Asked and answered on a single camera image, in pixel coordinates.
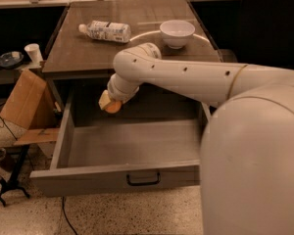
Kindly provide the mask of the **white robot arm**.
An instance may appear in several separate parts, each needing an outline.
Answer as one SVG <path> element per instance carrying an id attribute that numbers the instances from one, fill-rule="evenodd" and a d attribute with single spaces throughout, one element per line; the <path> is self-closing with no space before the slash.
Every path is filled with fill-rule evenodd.
<path id="1" fill-rule="evenodd" d="M 100 100 L 111 113 L 142 83 L 216 107 L 201 142 L 204 235 L 294 235 L 294 70 L 120 51 Z"/>

